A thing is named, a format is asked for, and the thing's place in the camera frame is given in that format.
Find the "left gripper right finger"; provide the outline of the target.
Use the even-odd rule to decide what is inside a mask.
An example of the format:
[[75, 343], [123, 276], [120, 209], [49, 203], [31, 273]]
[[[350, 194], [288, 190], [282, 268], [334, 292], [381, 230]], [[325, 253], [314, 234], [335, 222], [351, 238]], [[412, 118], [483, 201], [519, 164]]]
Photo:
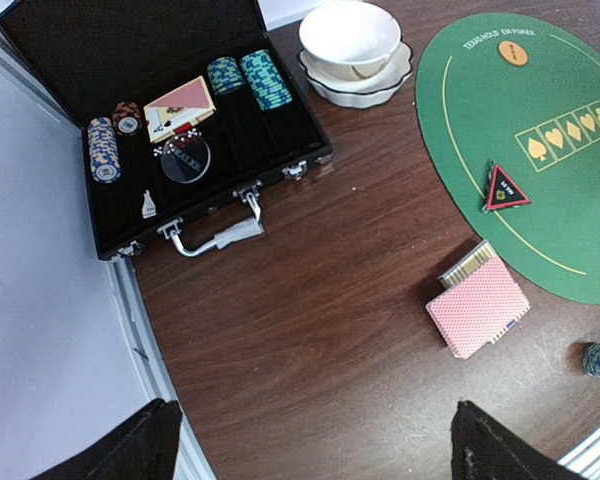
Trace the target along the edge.
[[451, 423], [454, 479], [567, 479], [582, 476], [527, 444], [471, 401], [461, 401]]

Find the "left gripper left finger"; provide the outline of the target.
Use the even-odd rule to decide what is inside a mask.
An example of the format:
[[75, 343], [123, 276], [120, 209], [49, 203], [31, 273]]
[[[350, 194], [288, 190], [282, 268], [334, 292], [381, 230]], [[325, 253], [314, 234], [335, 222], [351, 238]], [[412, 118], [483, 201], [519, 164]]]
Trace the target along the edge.
[[182, 411], [154, 399], [100, 440], [38, 479], [172, 479]]

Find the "red triangular all-in button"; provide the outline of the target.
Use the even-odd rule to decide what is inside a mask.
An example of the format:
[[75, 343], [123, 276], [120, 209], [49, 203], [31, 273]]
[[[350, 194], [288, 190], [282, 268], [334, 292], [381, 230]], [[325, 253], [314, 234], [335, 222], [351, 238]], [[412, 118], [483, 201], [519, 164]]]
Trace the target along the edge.
[[498, 163], [489, 163], [485, 187], [483, 213], [518, 208], [532, 203], [529, 196]]

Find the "orange round blind button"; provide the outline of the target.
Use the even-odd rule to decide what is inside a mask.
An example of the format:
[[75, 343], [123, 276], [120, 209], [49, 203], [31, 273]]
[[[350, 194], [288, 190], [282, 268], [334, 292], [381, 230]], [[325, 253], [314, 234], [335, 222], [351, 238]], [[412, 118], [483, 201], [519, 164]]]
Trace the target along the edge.
[[529, 61], [526, 50], [517, 43], [509, 40], [501, 41], [499, 43], [498, 52], [506, 62], [513, 66], [522, 67]]

